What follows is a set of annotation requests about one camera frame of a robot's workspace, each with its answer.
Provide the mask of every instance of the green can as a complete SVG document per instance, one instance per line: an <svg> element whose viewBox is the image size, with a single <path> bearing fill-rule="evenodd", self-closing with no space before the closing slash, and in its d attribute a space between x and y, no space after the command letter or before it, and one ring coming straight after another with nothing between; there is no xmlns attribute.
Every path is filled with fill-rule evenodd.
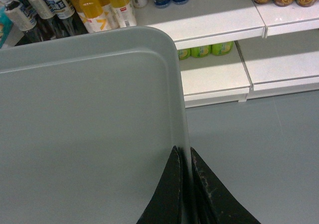
<svg viewBox="0 0 319 224"><path fill-rule="evenodd" d="M226 55L231 51L233 45L233 41L211 45L211 53L215 56Z"/></svg>
<svg viewBox="0 0 319 224"><path fill-rule="evenodd" d="M210 51L211 51L211 46L210 45L198 46L198 47L191 48L190 54L191 54L192 57L200 58L200 57L208 56Z"/></svg>
<svg viewBox="0 0 319 224"><path fill-rule="evenodd" d="M190 48L178 50L177 52L179 60L185 60L190 57Z"/></svg>

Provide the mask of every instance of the store shelf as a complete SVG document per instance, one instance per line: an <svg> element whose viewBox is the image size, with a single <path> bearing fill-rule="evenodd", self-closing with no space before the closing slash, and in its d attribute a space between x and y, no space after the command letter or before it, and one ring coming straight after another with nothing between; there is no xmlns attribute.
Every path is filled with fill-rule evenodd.
<svg viewBox="0 0 319 224"><path fill-rule="evenodd" d="M177 49L261 36L265 26L251 0L189 0L165 9L149 0L136 18L167 33Z"/></svg>
<svg viewBox="0 0 319 224"><path fill-rule="evenodd" d="M245 101L250 83L236 47L224 56L180 61L186 107Z"/></svg>
<svg viewBox="0 0 319 224"><path fill-rule="evenodd" d="M279 7L273 1L255 6L266 25L265 37L319 28L318 2L311 7L301 7L295 2Z"/></svg>
<svg viewBox="0 0 319 224"><path fill-rule="evenodd" d="M319 89L319 30L238 41L252 90L248 99Z"/></svg>

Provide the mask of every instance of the orange juice bottle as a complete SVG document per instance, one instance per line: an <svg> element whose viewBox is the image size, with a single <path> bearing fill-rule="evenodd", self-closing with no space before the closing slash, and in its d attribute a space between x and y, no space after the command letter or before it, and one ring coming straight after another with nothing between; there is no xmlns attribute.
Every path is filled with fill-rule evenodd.
<svg viewBox="0 0 319 224"><path fill-rule="evenodd" d="M129 0L110 0L120 27L136 26L136 19Z"/></svg>
<svg viewBox="0 0 319 224"><path fill-rule="evenodd" d="M112 29L118 28L119 24L115 18L115 15L112 11L110 0L99 0L102 9L106 15L106 18L108 19L110 26Z"/></svg>
<svg viewBox="0 0 319 224"><path fill-rule="evenodd" d="M79 4L94 32L112 29L99 0L79 0Z"/></svg>
<svg viewBox="0 0 319 224"><path fill-rule="evenodd" d="M90 27L90 23L88 19L86 19L82 9L80 8L79 0L71 0L72 5L74 6L76 12L78 13L81 21L83 22L85 28L88 30L89 33L93 33L93 29Z"/></svg>

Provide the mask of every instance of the gray floor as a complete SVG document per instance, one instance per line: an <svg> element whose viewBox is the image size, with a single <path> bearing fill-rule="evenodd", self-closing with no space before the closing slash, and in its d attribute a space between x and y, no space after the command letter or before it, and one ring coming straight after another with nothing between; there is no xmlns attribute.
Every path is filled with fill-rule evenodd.
<svg viewBox="0 0 319 224"><path fill-rule="evenodd" d="M319 91L186 114L191 146L262 224L319 223Z"/></svg>

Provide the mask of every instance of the dark bottle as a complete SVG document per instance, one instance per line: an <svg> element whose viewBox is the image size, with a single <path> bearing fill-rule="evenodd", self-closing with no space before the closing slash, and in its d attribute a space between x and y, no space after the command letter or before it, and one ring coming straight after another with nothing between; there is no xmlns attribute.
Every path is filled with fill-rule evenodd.
<svg viewBox="0 0 319 224"><path fill-rule="evenodd" d="M70 36L62 21L46 0L28 0L38 15L50 26L56 38Z"/></svg>
<svg viewBox="0 0 319 224"><path fill-rule="evenodd" d="M0 0L5 4L4 12L7 17L22 31L31 42L48 40L39 28L35 17L31 16L25 6L14 0Z"/></svg>
<svg viewBox="0 0 319 224"><path fill-rule="evenodd" d="M53 36L53 31L51 30L49 24L47 24L36 12L35 8L31 6L28 0L14 0L22 3L25 6L26 12L29 12L31 16L34 16L36 22L38 23L39 28L42 30L43 34L48 38Z"/></svg>
<svg viewBox="0 0 319 224"><path fill-rule="evenodd" d="M71 36L88 33L70 0L47 0Z"/></svg>

